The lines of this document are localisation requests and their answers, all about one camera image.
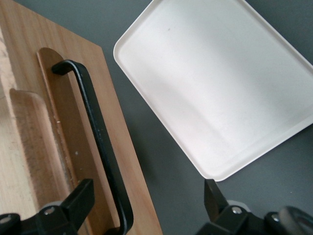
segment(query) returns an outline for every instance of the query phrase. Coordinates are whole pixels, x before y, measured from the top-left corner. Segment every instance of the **handle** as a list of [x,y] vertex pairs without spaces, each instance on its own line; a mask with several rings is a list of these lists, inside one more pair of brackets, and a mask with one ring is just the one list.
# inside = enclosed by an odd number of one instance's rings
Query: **handle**
[[52,66],[52,72],[59,75],[73,71],[89,118],[91,129],[98,147],[115,206],[120,220],[120,227],[109,229],[106,235],[125,235],[134,222],[133,210],[118,168],[99,103],[86,67],[72,60],[64,60]]

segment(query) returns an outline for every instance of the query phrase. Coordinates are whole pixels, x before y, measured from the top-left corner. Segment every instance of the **gray table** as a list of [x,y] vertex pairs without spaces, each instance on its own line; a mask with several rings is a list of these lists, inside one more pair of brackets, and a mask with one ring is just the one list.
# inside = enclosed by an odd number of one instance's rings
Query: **gray table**
[[[16,1],[102,47],[162,230],[195,234],[208,221],[204,179],[113,58],[115,42],[150,1]],[[312,0],[247,1],[313,64]],[[310,126],[218,185],[227,199],[245,202],[257,216],[285,205],[313,215],[312,172]]]

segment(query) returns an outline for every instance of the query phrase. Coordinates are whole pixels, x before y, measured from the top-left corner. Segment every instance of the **black plastic part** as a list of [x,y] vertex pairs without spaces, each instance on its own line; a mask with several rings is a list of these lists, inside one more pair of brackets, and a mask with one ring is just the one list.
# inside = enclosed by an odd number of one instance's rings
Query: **black plastic part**
[[21,223],[21,218],[18,214],[9,213],[0,215],[0,235],[12,234],[17,225]]
[[211,222],[214,222],[228,206],[227,200],[214,180],[204,181],[204,205]]
[[59,75],[65,75],[70,71],[73,71],[76,76],[120,219],[120,227],[111,229],[106,234],[125,235],[134,222],[133,210],[110,143],[109,134],[103,121],[90,75],[84,65],[72,60],[64,60],[52,67],[52,72]]
[[205,180],[204,204],[211,222],[197,235],[313,235],[313,217],[294,208],[269,212],[264,220],[229,206],[214,180]]
[[93,181],[84,179],[60,205],[67,220],[72,222],[76,230],[82,226],[94,205],[94,193],[90,193],[93,191]]
[[73,224],[67,220],[66,215],[59,206],[43,208],[35,215],[38,235],[77,235]]
[[0,235],[77,235],[93,205],[93,180],[84,179],[60,206],[45,207],[23,221],[18,214],[0,215]]

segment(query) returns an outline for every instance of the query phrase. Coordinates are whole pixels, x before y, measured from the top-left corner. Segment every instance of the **white tray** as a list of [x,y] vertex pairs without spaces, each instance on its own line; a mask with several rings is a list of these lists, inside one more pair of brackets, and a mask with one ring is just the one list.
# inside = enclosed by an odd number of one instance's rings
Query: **white tray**
[[204,178],[313,123],[313,67],[243,0],[155,0],[114,48]]

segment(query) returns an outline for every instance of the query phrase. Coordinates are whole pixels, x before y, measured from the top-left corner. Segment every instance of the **clamp jaw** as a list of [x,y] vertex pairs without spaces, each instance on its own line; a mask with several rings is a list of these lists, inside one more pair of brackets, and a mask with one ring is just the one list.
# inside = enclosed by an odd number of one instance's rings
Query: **clamp jaw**
[[77,235],[93,205],[93,180],[84,179],[61,205],[47,206],[31,218],[0,215],[0,235]]
[[313,235],[313,217],[294,208],[269,212],[264,219],[229,205],[214,180],[205,180],[204,205],[210,221],[197,235]]

